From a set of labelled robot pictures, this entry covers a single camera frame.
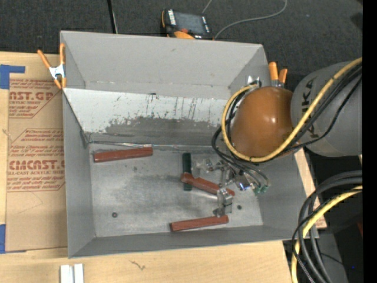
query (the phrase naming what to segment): black stand pole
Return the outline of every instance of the black stand pole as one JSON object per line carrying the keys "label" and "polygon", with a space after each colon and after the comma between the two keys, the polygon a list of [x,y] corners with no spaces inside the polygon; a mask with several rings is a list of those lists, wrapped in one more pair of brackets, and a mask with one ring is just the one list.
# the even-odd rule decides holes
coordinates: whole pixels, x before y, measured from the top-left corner
{"label": "black stand pole", "polygon": [[115,15],[113,11],[113,5],[111,4],[111,0],[107,0],[107,6],[108,6],[108,13],[110,15],[111,29],[113,30],[113,34],[117,34],[118,28],[117,28],[117,23],[115,22]]}

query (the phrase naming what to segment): blue tape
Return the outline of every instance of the blue tape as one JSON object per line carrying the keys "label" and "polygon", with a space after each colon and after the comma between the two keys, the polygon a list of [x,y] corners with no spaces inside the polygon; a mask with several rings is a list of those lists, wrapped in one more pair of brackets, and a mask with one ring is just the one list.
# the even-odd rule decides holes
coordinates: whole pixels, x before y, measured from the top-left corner
{"label": "blue tape", "polygon": [[25,66],[0,65],[0,89],[9,89],[10,73],[25,73]]}
{"label": "blue tape", "polygon": [[0,225],[0,254],[5,254],[5,224]]}

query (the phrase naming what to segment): black carpet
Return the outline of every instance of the black carpet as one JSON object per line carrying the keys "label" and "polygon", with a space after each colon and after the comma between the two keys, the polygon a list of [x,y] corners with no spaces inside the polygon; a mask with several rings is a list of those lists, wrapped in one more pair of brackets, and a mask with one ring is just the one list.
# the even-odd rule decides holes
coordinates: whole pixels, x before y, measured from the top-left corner
{"label": "black carpet", "polygon": [[[159,35],[164,8],[200,14],[209,0],[113,0],[119,33]],[[214,33],[280,10],[283,0],[213,0]],[[362,55],[362,0],[288,0],[275,18],[240,24],[219,40],[261,43],[269,61],[288,67],[289,88],[305,75]],[[62,29],[111,32],[106,0],[0,0],[0,50],[58,51]]]}

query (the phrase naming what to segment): yellow cable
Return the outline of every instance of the yellow cable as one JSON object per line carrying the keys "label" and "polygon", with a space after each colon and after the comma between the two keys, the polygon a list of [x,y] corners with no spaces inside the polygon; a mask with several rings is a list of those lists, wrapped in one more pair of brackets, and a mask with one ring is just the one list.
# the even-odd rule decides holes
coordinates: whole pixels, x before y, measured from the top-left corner
{"label": "yellow cable", "polygon": [[[329,201],[327,204],[325,204],[322,208],[320,208],[317,212],[315,212],[314,216],[312,216],[306,225],[303,228],[302,235],[305,237],[306,234],[309,232],[309,230],[312,228],[312,226],[317,222],[319,218],[321,218],[328,210],[332,209],[334,206],[336,206],[339,202],[347,199],[348,197],[351,197],[352,195],[358,194],[362,191],[363,187],[358,186],[353,188],[349,193],[340,194],[339,196],[335,197],[331,201]],[[295,251],[298,254],[300,252],[300,242],[297,240],[295,245]],[[292,275],[292,282],[298,283],[297,280],[297,259],[294,255],[292,255],[292,263],[291,263],[291,275]]]}
{"label": "yellow cable", "polygon": [[346,66],[344,66],[342,69],[340,69],[323,87],[322,89],[319,91],[318,95],[316,96],[316,98],[313,100],[313,102],[310,104],[308,110],[305,112],[305,114],[303,115],[303,117],[301,118],[300,122],[298,122],[297,126],[295,127],[295,129],[293,129],[292,133],[289,135],[289,137],[273,152],[271,152],[270,154],[264,156],[264,157],[251,157],[251,156],[246,156],[240,152],[238,152],[233,146],[232,144],[229,142],[229,138],[226,134],[226,115],[228,113],[228,110],[229,110],[229,107],[231,105],[231,103],[233,102],[233,100],[242,92],[245,92],[247,91],[248,89],[251,88],[251,86],[246,86],[244,88],[242,88],[241,90],[237,91],[236,93],[234,93],[232,95],[232,97],[229,99],[229,101],[227,102],[227,104],[225,105],[225,108],[224,108],[224,112],[223,112],[223,115],[222,115],[222,118],[221,118],[221,132],[223,134],[223,138],[224,138],[224,142],[226,144],[226,146],[228,147],[228,149],[234,154],[236,155],[238,158],[241,158],[243,160],[247,160],[249,162],[255,162],[255,163],[261,163],[261,162],[266,162],[267,160],[270,160],[272,158],[274,158],[276,155],[278,155],[281,151],[283,151],[287,146],[288,144],[292,141],[292,139],[298,134],[298,132],[300,131],[300,129],[303,127],[303,125],[305,124],[306,120],[309,118],[309,116],[311,115],[311,113],[313,112],[314,108],[317,106],[317,104],[319,103],[320,99],[325,95],[325,93],[328,91],[328,89],[332,86],[332,84],[334,83],[335,80],[337,80],[342,74],[344,74],[347,70],[351,69],[352,67],[360,64],[362,62],[362,57],[361,58],[358,58],[356,59],[355,61],[352,61],[350,62],[349,64],[347,64]]}

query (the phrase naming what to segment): white plastic piece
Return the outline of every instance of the white plastic piece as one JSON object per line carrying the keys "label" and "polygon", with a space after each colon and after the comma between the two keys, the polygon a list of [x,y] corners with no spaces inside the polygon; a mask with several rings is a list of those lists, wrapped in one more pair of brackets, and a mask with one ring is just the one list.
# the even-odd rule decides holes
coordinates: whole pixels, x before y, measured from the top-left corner
{"label": "white plastic piece", "polygon": [[61,265],[60,283],[84,283],[83,264]]}

